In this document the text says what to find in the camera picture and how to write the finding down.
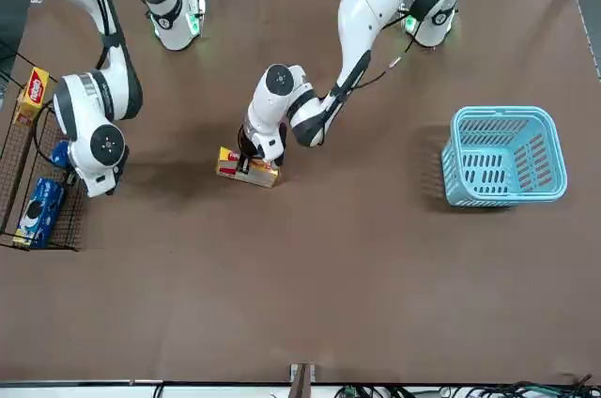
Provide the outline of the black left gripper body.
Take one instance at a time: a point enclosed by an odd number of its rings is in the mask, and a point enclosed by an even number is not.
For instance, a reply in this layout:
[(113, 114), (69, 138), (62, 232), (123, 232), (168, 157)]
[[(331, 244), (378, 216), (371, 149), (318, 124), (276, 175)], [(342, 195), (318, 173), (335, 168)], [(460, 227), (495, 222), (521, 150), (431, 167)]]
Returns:
[(239, 132), (237, 135), (237, 142), (238, 142), (239, 153), (241, 156), (249, 158), (249, 159), (257, 158), (257, 149), (254, 146), (253, 142), (246, 135), (243, 126), (241, 126), (239, 128)]

